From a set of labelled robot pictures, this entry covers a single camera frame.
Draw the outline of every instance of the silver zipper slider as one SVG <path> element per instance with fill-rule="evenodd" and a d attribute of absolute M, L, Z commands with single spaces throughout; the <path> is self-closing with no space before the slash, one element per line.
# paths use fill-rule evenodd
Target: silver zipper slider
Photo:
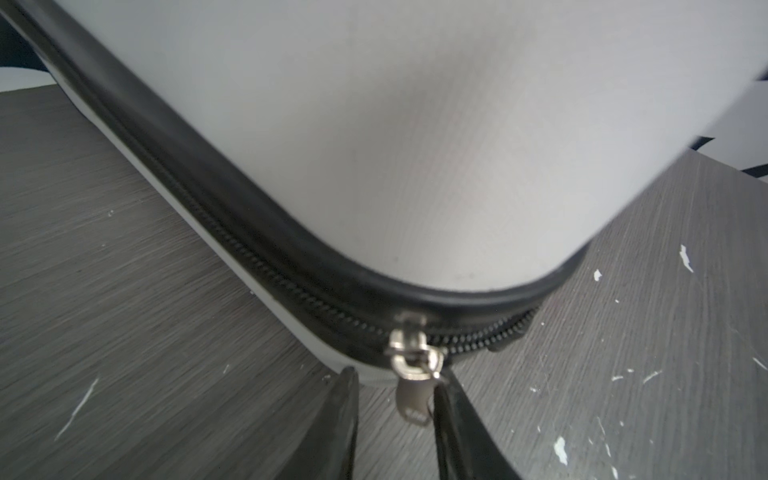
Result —
<path fill-rule="evenodd" d="M 429 399 L 440 381 L 445 354 L 428 345 L 424 332 L 395 329 L 389 334 L 392 370 L 399 378 L 395 400 L 408 422 L 426 427 L 432 421 Z"/>

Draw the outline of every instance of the white mark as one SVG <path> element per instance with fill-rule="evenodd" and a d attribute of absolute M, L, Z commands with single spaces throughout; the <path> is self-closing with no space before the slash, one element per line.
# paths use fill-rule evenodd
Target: white mark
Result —
<path fill-rule="evenodd" d="M 61 436 L 62 433 L 66 432 L 70 425 L 72 425 L 72 422 L 74 421 L 74 416 L 80 412 L 80 409 L 83 408 L 83 405 L 88 401 L 88 397 L 91 396 L 91 394 L 94 392 L 94 387 L 96 386 L 96 383 L 98 382 L 98 377 L 96 377 L 96 380 L 91 384 L 90 387 L 88 387 L 88 391 L 85 393 L 85 396 L 83 399 L 78 403 L 78 406 L 74 408 L 74 412 L 72 412 L 72 415 L 69 416 L 69 422 L 67 422 L 67 425 L 64 425 L 64 428 L 59 431 L 58 434 L 56 434 L 56 437 L 53 439 L 55 442 L 58 440 L 58 438 Z"/>
<path fill-rule="evenodd" d="M 560 463 L 563 465 L 568 464 L 568 454 L 565 453 L 565 439 L 558 437 L 558 440 L 554 443 L 554 454 L 560 459 Z"/>
<path fill-rule="evenodd" d="M 688 258 L 688 253 L 686 251 L 685 245 L 680 245 L 680 258 L 683 259 L 683 265 L 691 272 L 694 272 L 694 269 L 690 268 L 690 259 Z"/>
<path fill-rule="evenodd" d="M 755 361 L 755 363 L 756 363 L 757 365 L 759 365 L 759 366 L 760 366 L 760 368 L 762 368 L 763 370 L 768 370 L 768 367 L 766 367 L 765 365 L 763 365 L 763 363 L 762 363 L 761 361 L 759 361 L 759 360 L 758 360 L 756 357 L 752 357 L 752 360 L 754 360 L 754 361 Z"/>
<path fill-rule="evenodd" d="M 650 379 L 654 378 L 654 377 L 655 377 L 656 375 L 658 375 L 659 373 L 661 373 L 661 370 L 657 370 L 656 372 L 653 372 L 653 373 L 651 373 L 649 376 L 645 377 L 645 378 L 643 379 L 643 385 L 645 385 L 645 382 L 647 382 L 648 380 L 650 380 Z"/>

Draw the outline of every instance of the gray table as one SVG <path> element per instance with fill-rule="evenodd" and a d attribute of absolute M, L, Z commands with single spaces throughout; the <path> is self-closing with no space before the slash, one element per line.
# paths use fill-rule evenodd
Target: gray table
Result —
<path fill-rule="evenodd" d="M 0 476 L 271 478 L 330 371 L 57 87 L 0 94 L 0 164 Z M 747 480 L 768 478 L 757 362 L 768 185 L 688 152 L 523 341 L 457 375 L 531 480 Z M 436 478 L 392 394 L 360 392 L 356 478 Z"/>

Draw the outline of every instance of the zipper teeth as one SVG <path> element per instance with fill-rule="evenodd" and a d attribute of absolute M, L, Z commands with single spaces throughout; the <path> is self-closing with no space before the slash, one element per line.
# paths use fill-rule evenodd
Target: zipper teeth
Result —
<path fill-rule="evenodd" d="M 389 332 L 385 331 L 379 326 L 366 323 L 359 318 L 349 315 L 347 312 L 329 305 L 324 300 L 321 300 L 311 293 L 308 293 L 306 290 L 304 290 L 304 288 L 292 280 L 289 280 L 283 274 L 278 273 L 274 267 L 269 265 L 265 260 L 262 260 L 248 247 L 243 245 L 231 233 L 229 233 L 227 229 L 222 227 L 221 223 L 212 215 L 210 215 L 202 207 L 202 205 L 200 205 L 200 202 L 192 197 L 187 188 L 182 185 L 181 182 L 179 182 L 176 177 L 170 171 L 168 171 L 160 161 L 157 160 L 157 158 L 155 158 L 153 155 L 148 155 L 148 157 L 153 160 L 155 166 L 162 171 L 166 179 L 168 179 L 173 184 L 176 192 L 184 197 L 184 200 L 187 202 L 187 206 L 191 207 L 191 210 L 196 213 L 195 217 L 198 220 L 202 220 L 203 223 L 207 223 L 207 226 L 211 227 L 211 229 L 214 230 L 221 238 L 227 241 L 229 245 L 239 253 L 239 255 L 248 259 L 251 265 L 258 271 L 258 273 L 261 274 L 262 278 L 269 281 L 272 285 L 288 292 L 295 299 L 299 300 L 304 306 L 309 307 L 316 313 L 319 313 L 322 318 L 331 319 L 335 323 L 342 323 L 358 331 L 363 331 L 369 335 L 375 336 L 377 337 L 377 340 L 382 343 L 382 347 L 386 346 L 386 340 L 389 338 Z M 513 316 L 510 318 L 497 320 L 493 324 L 473 333 L 428 333 L 428 343 L 433 346 L 446 348 L 449 355 L 474 352 L 479 349 L 487 348 L 494 343 L 501 342 L 510 336 L 522 336 L 525 334 L 525 331 L 528 328 L 528 324 L 531 322 L 533 315 L 535 315 L 537 311 L 538 307 L 535 307 L 531 310 L 528 310 L 520 317 Z"/>

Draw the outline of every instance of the zippered case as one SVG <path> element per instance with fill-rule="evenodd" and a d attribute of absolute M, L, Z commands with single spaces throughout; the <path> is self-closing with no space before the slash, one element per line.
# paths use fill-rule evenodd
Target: zippered case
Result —
<path fill-rule="evenodd" d="M 728 35 L 677 42 L 648 2 L 599 21 L 534 2 L 0 7 L 309 350 L 383 385 L 393 331 L 446 362 L 526 332 L 589 239 L 768 63 L 766 7 L 741 3 L 687 13 Z"/>

